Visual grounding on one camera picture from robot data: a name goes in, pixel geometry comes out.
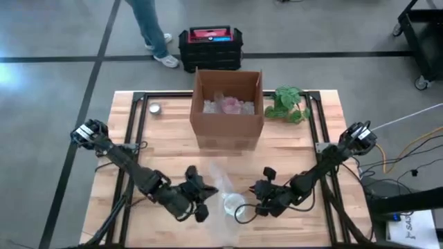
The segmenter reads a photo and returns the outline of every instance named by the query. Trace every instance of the person's leg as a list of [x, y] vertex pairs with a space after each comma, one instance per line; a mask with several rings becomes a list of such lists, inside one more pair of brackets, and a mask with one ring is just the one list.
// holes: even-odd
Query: person's leg
[[152, 46], [152, 53], [161, 59], [169, 55], [166, 48], [165, 37], [159, 26], [155, 11], [154, 0], [126, 0], [132, 7], [135, 18], [140, 27], [141, 35], [148, 46]]

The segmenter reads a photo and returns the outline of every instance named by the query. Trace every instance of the shoe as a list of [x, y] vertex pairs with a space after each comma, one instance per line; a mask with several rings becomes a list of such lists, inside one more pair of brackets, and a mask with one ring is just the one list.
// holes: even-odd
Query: shoe
[[[171, 34], [163, 34], [165, 37], [165, 43], [170, 43], [172, 41], [172, 35]], [[149, 46], [145, 44], [145, 48], [148, 50], [154, 50], [154, 46]]]
[[163, 63], [163, 65], [169, 67], [169, 68], [175, 68], [179, 65], [179, 61], [177, 58], [175, 58], [172, 55], [168, 55], [164, 58], [157, 58], [154, 56], [154, 59], [156, 59], [157, 61]]

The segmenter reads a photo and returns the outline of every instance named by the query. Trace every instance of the red and black case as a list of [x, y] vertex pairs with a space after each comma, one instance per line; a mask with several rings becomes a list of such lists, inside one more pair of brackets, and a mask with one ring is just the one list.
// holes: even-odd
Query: red and black case
[[237, 70], [242, 60], [242, 32], [230, 26], [193, 27], [179, 35], [181, 61], [186, 72], [195, 68]]

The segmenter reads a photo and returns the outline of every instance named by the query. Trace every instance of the concrete floor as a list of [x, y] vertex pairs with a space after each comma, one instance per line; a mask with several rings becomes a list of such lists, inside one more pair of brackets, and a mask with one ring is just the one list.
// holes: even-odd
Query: concrete floor
[[[0, 57], [97, 55], [113, 3], [3, 0]], [[176, 38], [169, 45], [173, 54], [179, 53], [177, 35], [183, 29], [220, 24], [244, 33], [245, 53], [380, 52], [409, 49], [403, 36], [391, 35], [406, 4], [404, 0], [305, 0], [284, 5], [272, 0], [162, 0], [157, 1], [157, 12], [163, 30]], [[428, 8], [428, 3], [420, 1], [419, 7]], [[149, 55], [124, 1], [105, 54]], [[11, 241], [38, 246], [93, 65], [0, 63], [0, 198], [4, 200], [0, 248], [21, 248]], [[412, 57], [244, 59], [242, 70], [263, 70], [266, 89], [283, 84], [338, 89], [348, 124], [371, 120], [377, 127], [443, 102], [443, 84], [434, 84], [427, 91], [415, 89], [413, 81], [420, 73]], [[114, 91], [191, 89], [192, 79], [193, 75], [181, 69], [168, 69], [153, 61], [103, 62], [87, 117], [106, 120]], [[442, 112], [440, 107], [381, 128], [377, 133], [388, 157], [396, 156], [420, 134], [442, 126]], [[435, 150], [402, 163], [389, 177], [396, 178], [441, 154]], [[362, 158], [375, 160], [379, 160], [375, 151]], [[91, 152], [77, 152], [52, 248], [78, 242], [95, 165]], [[403, 182], [417, 190], [437, 187], [443, 173], [439, 166], [441, 161]], [[384, 177], [379, 170], [374, 176]]]

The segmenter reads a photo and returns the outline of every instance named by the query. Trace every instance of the green plant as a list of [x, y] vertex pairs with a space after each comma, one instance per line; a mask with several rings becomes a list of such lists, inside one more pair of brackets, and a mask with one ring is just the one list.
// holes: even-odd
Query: green plant
[[264, 116], [267, 118], [286, 118], [287, 122], [300, 124], [303, 120], [309, 118], [311, 110], [300, 109], [300, 89], [294, 86], [281, 86], [275, 90], [271, 96], [274, 100], [273, 107], [267, 107], [264, 110]]

